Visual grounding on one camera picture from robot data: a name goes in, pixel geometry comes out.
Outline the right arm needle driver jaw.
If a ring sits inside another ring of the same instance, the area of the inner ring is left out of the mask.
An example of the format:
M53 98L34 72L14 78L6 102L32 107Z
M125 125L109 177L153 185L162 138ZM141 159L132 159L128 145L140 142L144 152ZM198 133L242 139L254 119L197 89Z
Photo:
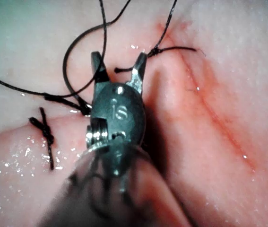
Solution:
M91 53L92 73L94 74L95 83L107 83L110 82L109 76L106 71L105 64L103 62L100 52Z
M147 54L141 52L133 66L131 80L126 82L126 85L134 88L138 93L142 93L146 63Z

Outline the right arm needle driver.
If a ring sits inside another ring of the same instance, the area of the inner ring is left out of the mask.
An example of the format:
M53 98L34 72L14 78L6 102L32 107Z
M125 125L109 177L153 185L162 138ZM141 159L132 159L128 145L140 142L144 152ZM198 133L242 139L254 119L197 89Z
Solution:
M101 82L94 85L86 145L121 138L141 145L146 114L141 94L129 83Z

